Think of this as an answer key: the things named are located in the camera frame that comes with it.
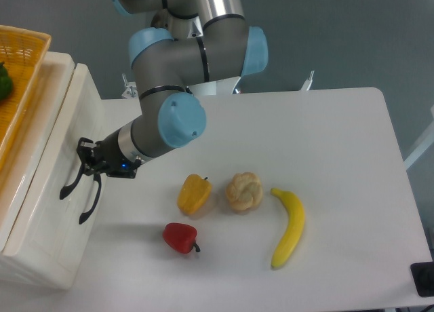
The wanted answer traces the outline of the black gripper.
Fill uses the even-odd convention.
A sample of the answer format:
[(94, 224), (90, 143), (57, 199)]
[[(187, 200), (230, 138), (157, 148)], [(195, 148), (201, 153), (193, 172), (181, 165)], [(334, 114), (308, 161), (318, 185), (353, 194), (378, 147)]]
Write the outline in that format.
[(92, 176), (94, 181), (101, 181), (102, 174), (112, 178), (136, 177), (140, 166), (138, 159), (130, 161), (121, 152), (119, 133), (120, 131), (117, 130), (98, 142), (85, 137), (78, 140), (76, 151), (83, 164), (84, 175)]

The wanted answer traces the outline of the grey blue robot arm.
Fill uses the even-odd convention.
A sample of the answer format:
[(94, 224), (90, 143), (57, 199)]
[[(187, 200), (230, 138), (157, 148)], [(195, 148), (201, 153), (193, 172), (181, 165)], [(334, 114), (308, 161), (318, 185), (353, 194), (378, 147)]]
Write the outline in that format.
[(198, 20), (199, 34), (174, 36), (152, 26), (129, 41), (130, 66), (142, 113), (94, 142), (80, 139), (79, 173), (133, 178), (140, 165), (199, 137), (206, 117), (188, 87), (264, 70), (267, 39), (245, 21), (240, 0), (112, 0), (129, 15), (166, 10), (183, 21)]

